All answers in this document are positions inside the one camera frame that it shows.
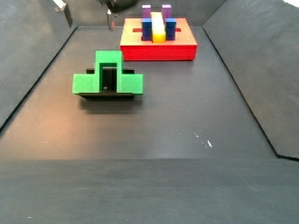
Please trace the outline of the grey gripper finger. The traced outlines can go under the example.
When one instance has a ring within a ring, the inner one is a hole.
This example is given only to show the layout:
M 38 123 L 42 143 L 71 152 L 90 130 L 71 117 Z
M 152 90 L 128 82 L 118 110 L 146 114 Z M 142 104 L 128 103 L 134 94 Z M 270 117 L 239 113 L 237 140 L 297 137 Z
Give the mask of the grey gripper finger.
M 107 10 L 107 25 L 108 25 L 108 29 L 111 31 L 115 30 L 115 16 L 114 13 L 111 12 L 111 10 Z
M 72 26 L 72 17 L 68 4 L 63 0 L 52 0 L 52 1 L 55 3 L 55 11 L 64 15 L 68 26 Z

